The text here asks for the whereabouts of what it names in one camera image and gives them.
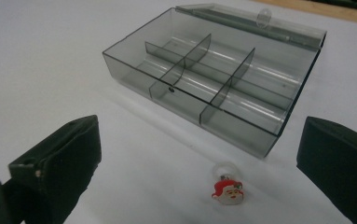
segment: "transparent gray plastic box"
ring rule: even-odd
[[[103,52],[114,79],[266,157],[326,32],[216,4],[176,7]]]

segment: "white surface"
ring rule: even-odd
[[[259,11],[265,5],[214,1]],[[0,1],[0,180],[64,123],[99,117],[103,161],[65,223],[350,223],[296,167],[304,121],[357,131],[357,23],[280,7],[328,31],[285,131],[260,161],[117,84],[102,51],[169,7],[196,1]],[[211,170],[232,161],[246,198],[222,206]]]

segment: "wooden floor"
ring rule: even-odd
[[[304,0],[254,0],[255,2],[271,4],[279,7],[287,7],[295,10],[306,11],[323,16],[334,17],[346,21],[357,22],[357,9],[336,7],[322,3]]]

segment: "compartment box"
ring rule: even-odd
[[[326,32],[219,5],[171,8],[103,52],[113,78],[265,157]]]

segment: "santa claus figure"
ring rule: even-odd
[[[239,204],[244,200],[241,182],[232,179],[223,179],[215,185],[215,193],[213,198],[220,203],[233,205]]]

